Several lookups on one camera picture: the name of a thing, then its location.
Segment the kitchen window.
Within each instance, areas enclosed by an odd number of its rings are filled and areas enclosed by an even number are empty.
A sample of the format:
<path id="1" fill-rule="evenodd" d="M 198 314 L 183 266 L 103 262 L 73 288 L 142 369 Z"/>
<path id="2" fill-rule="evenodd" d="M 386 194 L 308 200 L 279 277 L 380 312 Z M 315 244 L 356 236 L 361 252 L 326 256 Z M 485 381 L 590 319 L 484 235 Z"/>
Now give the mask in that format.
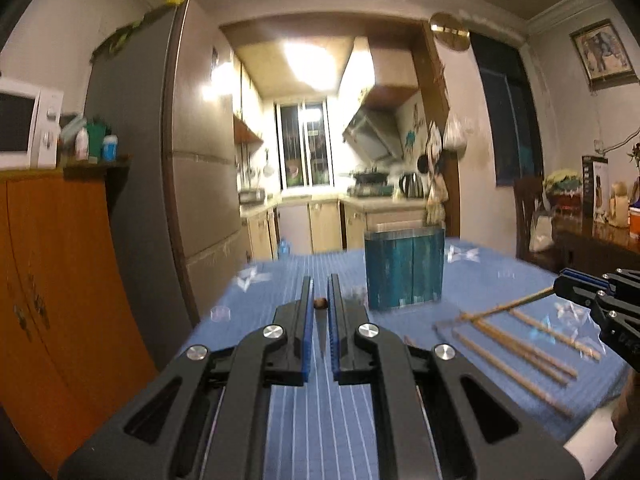
<path id="1" fill-rule="evenodd" d="M 281 188 L 334 185 L 326 101 L 276 104 Z"/>

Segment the dark wooden sideboard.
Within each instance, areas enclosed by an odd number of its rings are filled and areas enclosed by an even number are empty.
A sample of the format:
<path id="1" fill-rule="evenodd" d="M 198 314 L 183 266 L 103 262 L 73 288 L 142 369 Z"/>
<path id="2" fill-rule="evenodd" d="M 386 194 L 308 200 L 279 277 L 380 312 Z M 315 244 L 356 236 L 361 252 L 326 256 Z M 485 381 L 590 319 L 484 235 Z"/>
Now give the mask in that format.
<path id="1" fill-rule="evenodd" d="M 639 240 L 631 237 L 627 229 L 589 218 L 556 216 L 552 234 L 562 269 L 595 276 L 617 269 L 640 269 Z"/>

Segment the blue checked star tablecloth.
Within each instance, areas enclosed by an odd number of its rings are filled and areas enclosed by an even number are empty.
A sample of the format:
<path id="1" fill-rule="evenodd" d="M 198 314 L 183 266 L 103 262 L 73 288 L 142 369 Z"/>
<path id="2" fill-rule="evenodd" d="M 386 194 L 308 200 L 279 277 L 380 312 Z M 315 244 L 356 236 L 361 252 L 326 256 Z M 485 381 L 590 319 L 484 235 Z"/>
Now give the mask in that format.
<path id="1" fill-rule="evenodd" d="M 420 240 L 242 270 L 183 345 L 198 370 L 189 479 L 578 479 L 566 441 L 627 374 L 554 275 L 448 240 L 438 299 L 375 309 L 422 283 Z"/>

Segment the dark wooden chair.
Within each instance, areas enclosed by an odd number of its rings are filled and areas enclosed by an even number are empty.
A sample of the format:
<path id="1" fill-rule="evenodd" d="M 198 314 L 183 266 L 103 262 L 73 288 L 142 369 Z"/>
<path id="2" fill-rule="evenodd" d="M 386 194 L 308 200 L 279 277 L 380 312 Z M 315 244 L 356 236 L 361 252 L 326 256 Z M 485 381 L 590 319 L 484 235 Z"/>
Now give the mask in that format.
<path id="1" fill-rule="evenodd" d="M 554 272 L 558 266 L 558 252 L 553 248 L 542 252 L 529 250 L 532 221 L 536 207 L 542 203 L 542 177 L 516 179 L 513 185 L 516 219 L 516 258 Z"/>

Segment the orange wooden cabinet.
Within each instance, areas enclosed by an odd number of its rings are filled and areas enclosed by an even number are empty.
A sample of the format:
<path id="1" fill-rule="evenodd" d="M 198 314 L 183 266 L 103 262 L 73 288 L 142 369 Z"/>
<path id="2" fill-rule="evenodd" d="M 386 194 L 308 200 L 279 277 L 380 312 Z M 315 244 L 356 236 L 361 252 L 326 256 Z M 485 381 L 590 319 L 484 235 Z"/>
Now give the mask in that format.
<path id="1" fill-rule="evenodd" d="M 116 261 L 102 177 L 1 175 L 1 407 L 51 477 L 157 374 Z"/>

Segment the teal slotted utensil holder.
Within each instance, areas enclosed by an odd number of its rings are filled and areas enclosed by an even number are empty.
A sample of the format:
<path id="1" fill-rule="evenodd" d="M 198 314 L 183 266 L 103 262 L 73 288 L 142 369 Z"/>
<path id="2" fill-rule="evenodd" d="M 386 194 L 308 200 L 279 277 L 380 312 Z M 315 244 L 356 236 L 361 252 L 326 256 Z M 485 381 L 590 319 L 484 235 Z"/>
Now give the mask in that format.
<path id="1" fill-rule="evenodd" d="M 438 301 L 444 280 L 441 226 L 364 233 L 367 296 L 371 310 Z"/>

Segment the silver electric kettle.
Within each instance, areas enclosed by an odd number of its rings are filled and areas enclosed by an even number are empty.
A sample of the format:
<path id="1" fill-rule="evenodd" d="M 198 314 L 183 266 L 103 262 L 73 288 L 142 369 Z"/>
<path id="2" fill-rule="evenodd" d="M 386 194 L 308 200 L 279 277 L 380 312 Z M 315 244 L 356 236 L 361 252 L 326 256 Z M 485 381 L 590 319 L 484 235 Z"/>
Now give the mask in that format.
<path id="1" fill-rule="evenodd" d="M 406 172 L 398 181 L 400 192 L 409 200 L 418 200 L 425 196 L 423 180 L 416 172 Z"/>

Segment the white hanging plastic bag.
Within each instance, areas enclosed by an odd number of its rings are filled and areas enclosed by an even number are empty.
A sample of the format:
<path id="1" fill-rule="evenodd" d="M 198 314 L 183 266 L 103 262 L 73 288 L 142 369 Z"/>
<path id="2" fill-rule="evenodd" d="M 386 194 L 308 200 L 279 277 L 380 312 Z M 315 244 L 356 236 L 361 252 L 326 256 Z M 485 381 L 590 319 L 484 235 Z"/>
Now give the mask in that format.
<path id="1" fill-rule="evenodd" d="M 450 110 L 444 133 L 442 134 L 442 148 L 448 152 L 462 153 L 468 146 L 464 121 Z"/>

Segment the framed elephant picture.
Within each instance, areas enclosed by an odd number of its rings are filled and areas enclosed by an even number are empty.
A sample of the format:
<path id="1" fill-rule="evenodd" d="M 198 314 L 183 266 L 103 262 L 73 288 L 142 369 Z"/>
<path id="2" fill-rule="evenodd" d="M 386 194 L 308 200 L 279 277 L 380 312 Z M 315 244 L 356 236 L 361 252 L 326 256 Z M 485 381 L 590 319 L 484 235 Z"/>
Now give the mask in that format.
<path id="1" fill-rule="evenodd" d="M 638 84 L 631 59 L 611 20 L 602 20 L 570 34 L 591 92 Z"/>

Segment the steel range hood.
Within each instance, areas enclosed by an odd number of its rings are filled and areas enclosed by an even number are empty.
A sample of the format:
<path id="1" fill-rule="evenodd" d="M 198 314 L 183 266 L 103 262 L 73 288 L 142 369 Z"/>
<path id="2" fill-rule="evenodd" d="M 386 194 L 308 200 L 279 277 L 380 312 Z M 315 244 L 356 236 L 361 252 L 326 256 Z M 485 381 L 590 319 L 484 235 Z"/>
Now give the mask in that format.
<path id="1" fill-rule="evenodd" d="M 404 157 L 393 113 L 360 107 L 343 131 L 343 140 L 371 166 L 398 162 Z"/>

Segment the grey refrigerator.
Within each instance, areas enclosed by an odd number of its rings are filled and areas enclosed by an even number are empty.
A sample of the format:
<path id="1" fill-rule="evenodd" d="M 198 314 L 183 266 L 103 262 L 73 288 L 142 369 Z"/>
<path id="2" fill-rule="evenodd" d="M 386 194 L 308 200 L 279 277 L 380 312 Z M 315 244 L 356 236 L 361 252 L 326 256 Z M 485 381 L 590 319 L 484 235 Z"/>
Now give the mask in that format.
<path id="1" fill-rule="evenodd" d="M 93 55 L 85 113 L 129 157 L 111 231 L 142 339 L 166 365 L 246 261 L 226 40 L 195 0 L 161 6 Z"/>

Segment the white microwave oven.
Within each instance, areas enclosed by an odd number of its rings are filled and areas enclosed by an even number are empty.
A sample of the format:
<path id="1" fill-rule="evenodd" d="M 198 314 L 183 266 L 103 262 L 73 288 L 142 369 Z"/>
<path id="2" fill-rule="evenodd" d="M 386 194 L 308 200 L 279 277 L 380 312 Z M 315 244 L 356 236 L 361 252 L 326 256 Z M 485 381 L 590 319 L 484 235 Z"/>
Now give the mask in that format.
<path id="1" fill-rule="evenodd" d="M 56 167 L 64 93 L 24 81 L 0 79 L 0 167 Z"/>

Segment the round brass wall plate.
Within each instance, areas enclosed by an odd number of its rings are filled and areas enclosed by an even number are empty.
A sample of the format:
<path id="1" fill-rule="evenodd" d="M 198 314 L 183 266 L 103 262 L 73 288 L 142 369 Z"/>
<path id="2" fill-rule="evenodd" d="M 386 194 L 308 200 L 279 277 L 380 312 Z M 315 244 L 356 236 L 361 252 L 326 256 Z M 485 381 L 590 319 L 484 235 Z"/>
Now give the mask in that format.
<path id="1" fill-rule="evenodd" d="M 451 50 L 462 52 L 468 50 L 471 45 L 469 29 L 449 13 L 433 14 L 430 29 L 435 39 Z"/>

